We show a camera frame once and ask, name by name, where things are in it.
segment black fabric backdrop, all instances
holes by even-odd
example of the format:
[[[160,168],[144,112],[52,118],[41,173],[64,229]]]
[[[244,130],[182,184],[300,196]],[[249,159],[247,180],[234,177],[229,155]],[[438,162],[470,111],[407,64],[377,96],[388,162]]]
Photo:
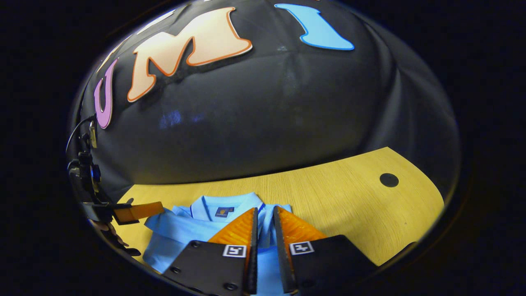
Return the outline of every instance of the black fabric backdrop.
[[[304,29],[276,3],[199,1],[141,34],[123,30],[131,36],[92,74],[84,96],[75,98],[83,99],[80,120],[94,114],[95,86],[119,57],[112,123],[98,129],[100,145],[92,151],[106,193],[118,200],[131,184],[268,174],[388,146],[447,199],[460,166],[458,131],[448,98],[425,63],[374,21],[333,1],[307,3],[356,48],[307,46],[298,38]],[[251,40],[253,49],[195,67],[184,62],[192,42],[173,76],[150,66],[157,77],[152,90],[137,102],[125,99],[138,44],[159,32],[177,35],[196,16],[229,6],[236,7],[231,21],[237,34]],[[87,129],[82,126],[81,134]]]
[[[9,206],[5,271],[12,285],[6,294],[170,291],[90,231],[73,201],[63,153],[71,98],[96,55],[119,37],[104,36],[136,17],[144,21],[140,13],[157,3],[7,3],[2,176]],[[448,231],[415,263],[360,292],[523,293],[519,4],[350,3],[407,42],[435,72],[452,99],[467,156],[463,185],[447,215],[451,223],[442,225]]]

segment orange tab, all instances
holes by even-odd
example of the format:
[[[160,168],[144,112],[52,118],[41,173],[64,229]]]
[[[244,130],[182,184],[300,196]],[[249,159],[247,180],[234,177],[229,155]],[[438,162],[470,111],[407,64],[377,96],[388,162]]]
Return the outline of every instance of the orange tab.
[[[133,205],[131,208],[114,210],[121,222],[139,220],[155,216],[164,212],[163,204],[158,202]]]
[[[277,207],[277,209],[279,213],[279,220],[281,222],[281,230],[283,232],[285,249],[287,249],[290,266],[292,266],[292,259],[290,257],[289,249],[290,244],[321,240],[325,239],[327,236],[314,228],[314,226],[298,218],[289,211],[280,207]]]

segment table surface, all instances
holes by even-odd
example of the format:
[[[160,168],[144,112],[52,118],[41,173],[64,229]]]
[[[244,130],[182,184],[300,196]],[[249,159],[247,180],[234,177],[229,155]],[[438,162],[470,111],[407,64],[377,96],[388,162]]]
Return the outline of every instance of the table surface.
[[[399,184],[387,187],[380,175]],[[136,184],[120,199],[133,204],[161,201],[165,208],[190,206],[202,195],[255,192],[268,204],[290,204],[292,212],[327,236],[344,234],[373,263],[381,265],[420,240],[442,212],[438,189],[416,166],[388,147],[287,172],[241,179],[174,185]],[[144,253],[152,231],[146,219],[115,225],[131,248]],[[146,265],[141,256],[135,257]]]

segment peach letter m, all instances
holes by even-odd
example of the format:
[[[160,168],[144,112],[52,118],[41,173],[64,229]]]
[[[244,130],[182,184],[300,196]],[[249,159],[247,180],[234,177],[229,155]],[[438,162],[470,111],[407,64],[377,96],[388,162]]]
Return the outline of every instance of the peach letter m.
[[[243,54],[252,49],[252,42],[239,38],[230,21],[234,7],[220,8],[192,19],[177,36],[161,32],[143,43],[133,52],[135,64],[128,101],[134,102],[150,91],[156,76],[148,73],[151,61],[166,76],[172,76],[179,66],[183,52],[192,40],[194,50],[186,63],[205,65]]]

